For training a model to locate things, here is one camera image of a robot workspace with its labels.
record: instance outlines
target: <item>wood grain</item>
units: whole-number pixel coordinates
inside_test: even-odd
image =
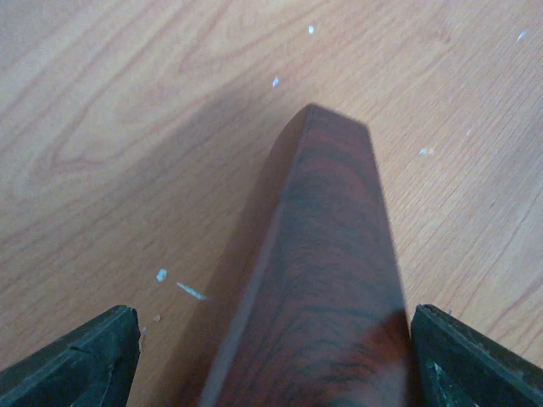
[[[415,405],[412,361],[369,133],[311,106],[200,405]]]
[[[129,404],[181,391],[274,206],[260,171],[311,102],[371,129],[410,315],[436,304],[543,365],[539,2],[0,10],[0,369],[129,304],[148,328]]]

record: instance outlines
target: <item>wooden floor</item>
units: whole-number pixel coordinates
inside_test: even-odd
[[[0,368],[129,304],[129,404],[189,391],[309,102],[372,132],[410,315],[543,365],[540,2],[11,0],[0,27]]]

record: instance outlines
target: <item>dark wooden board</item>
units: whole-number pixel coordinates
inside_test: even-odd
[[[310,106],[200,405],[415,404],[404,307],[368,130]]]

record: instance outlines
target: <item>white speck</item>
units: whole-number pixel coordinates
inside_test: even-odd
[[[421,148],[421,151],[418,152],[418,155],[427,155],[427,154],[433,154],[434,149],[433,148]]]
[[[139,337],[139,341],[137,341],[137,346],[139,347],[139,353],[143,352],[143,345],[145,344],[145,335],[143,335],[147,331],[147,327],[144,326],[142,328],[142,335]]]
[[[163,282],[168,276],[168,271],[166,269],[160,269],[159,274],[156,275],[156,279],[159,282]]]
[[[200,294],[198,291],[196,290],[193,290],[191,287],[189,286],[186,286],[180,282],[177,282],[177,285],[182,288],[183,290],[185,290],[187,293],[189,293],[190,295],[196,297],[197,299],[208,299],[205,295],[203,294]]]
[[[526,36],[526,33],[528,32],[528,30],[524,30],[523,32],[521,32],[518,37],[517,37],[517,42],[519,42],[520,40],[522,40],[525,36]]]

